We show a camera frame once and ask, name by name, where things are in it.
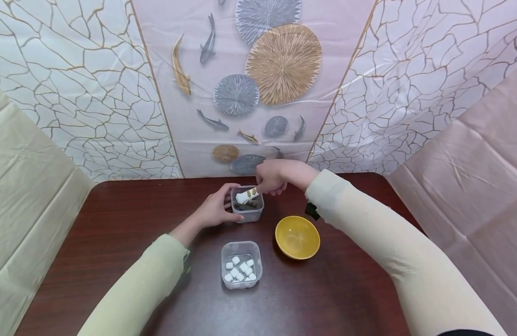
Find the hand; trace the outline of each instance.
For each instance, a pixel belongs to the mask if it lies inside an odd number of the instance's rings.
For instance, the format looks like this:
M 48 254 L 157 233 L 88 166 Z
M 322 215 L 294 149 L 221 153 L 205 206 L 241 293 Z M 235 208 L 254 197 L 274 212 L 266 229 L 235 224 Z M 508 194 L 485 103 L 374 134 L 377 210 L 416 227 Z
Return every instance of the hand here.
M 318 170 L 297 160 L 270 159 L 257 166 L 257 191 L 260 194 L 280 195 L 287 183 L 305 191 L 318 175 Z
M 220 190 L 209 195 L 189 219 L 201 228 L 243 220 L 244 216 L 225 211 L 231 207 L 231 190 L 238 187 L 240 184 L 237 183 L 224 184 Z

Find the gold circle pattern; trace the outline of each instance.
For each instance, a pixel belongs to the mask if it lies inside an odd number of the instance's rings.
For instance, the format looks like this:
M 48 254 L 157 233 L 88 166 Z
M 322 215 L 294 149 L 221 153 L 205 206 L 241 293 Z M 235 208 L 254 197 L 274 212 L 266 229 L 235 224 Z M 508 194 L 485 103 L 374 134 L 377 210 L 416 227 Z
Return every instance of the gold circle pattern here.
M 311 88 L 320 71 L 322 47 L 311 29 L 287 24 L 261 35 L 249 52 L 245 72 L 265 105 L 292 102 Z
M 233 145 L 219 145 L 212 149 L 213 158 L 223 163 L 233 162 L 238 155 L 240 155 L 240 149 Z

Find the plastic container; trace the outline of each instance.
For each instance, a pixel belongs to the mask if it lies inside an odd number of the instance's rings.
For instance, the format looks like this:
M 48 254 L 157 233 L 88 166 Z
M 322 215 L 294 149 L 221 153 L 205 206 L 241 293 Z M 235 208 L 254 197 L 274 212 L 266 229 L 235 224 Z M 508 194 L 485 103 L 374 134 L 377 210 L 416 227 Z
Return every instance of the plastic container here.
M 255 270 L 256 280 L 253 281 L 241 281 L 241 282 L 227 282 L 224 276 L 230 273 L 230 270 L 226 269 L 225 265 L 230 262 L 232 257 L 235 255 L 249 256 L 255 261 L 253 266 Z M 262 277 L 262 260 L 260 259 L 260 249 L 254 241 L 237 241 L 234 243 L 227 243 L 222 248 L 222 280 L 224 285 L 228 289 L 244 289 L 251 288 L 259 282 Z
M 262 195 L 258 195 L 256 199 L 258 199 L 258 208 L 256 210 L 247 210 L 247 211 L 239 211 L 234 208 L 234 205 L 237 204 L 236 202 L 236 194 L 240 194 L 240 192 L 248 191 L 252 188 L 256 187 L 256 185 L 243 185 L 240 188 L 234 188 L 231 191 L 231 206 L 232 206 L 232 212 L 238 213 L 239 215 L 244 216 L 244 220 L 241 220 L 237 223 L 252 223 L 256 222 L 260 219 L 260 215 L 262 214 L 262 210 L 264 209 L 264 199 L 262 198 Z

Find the dark wood tabletop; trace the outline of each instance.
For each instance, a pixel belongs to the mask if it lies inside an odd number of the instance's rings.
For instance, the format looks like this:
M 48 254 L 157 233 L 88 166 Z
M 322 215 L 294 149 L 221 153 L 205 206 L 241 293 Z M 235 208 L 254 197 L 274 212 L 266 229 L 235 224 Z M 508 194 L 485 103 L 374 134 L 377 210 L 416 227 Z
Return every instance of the dark wood tabletop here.
M 342 176 L 417 226 L 385 178 L 372 173 Z M 16 335 L 75 335 L 143 251 L 226 182 L 247 185 L 254 178 L 97 185 Z M 322 219 L 315 222 L 321 246 L 314 257 L 295 261 L 282 254 L 273 236 L 275 226 L 285 216 L 303 216 L 306 204 L 304 194 L 289 186 L 280 196 L 265 196 L 258 222 L 203 230 L 190 248 L 191 273 L 158 307 L 143 335 L 409 335 L 390 277 Z M 251 289 L 231 291 L 220 276 L 220 253 L 224 244 L 244 240 L 258 244 L 263 276 Z

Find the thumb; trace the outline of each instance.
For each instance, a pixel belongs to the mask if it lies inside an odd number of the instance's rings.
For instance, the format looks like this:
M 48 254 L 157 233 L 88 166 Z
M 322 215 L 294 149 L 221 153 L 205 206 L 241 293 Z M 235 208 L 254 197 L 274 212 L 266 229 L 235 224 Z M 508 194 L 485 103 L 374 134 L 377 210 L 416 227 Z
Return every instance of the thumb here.
M 238 215 L 237 213 L 225 212 L 224 220 L 226 222 L 240 222 L 244 220 L 244 216 Z
M 256 189 L 257 189 L 257 192 L 258 192 L 259 194 L 264 194 L 264 193 L 266 193 L 266 192 L 268 192 L 268 191 L 269 191 L 269 190 L 268 190 L 268 186 L 266 186 L 266 183 L 264 183 L 264 182 L 259 183 L 259 184 L 257 185 Z

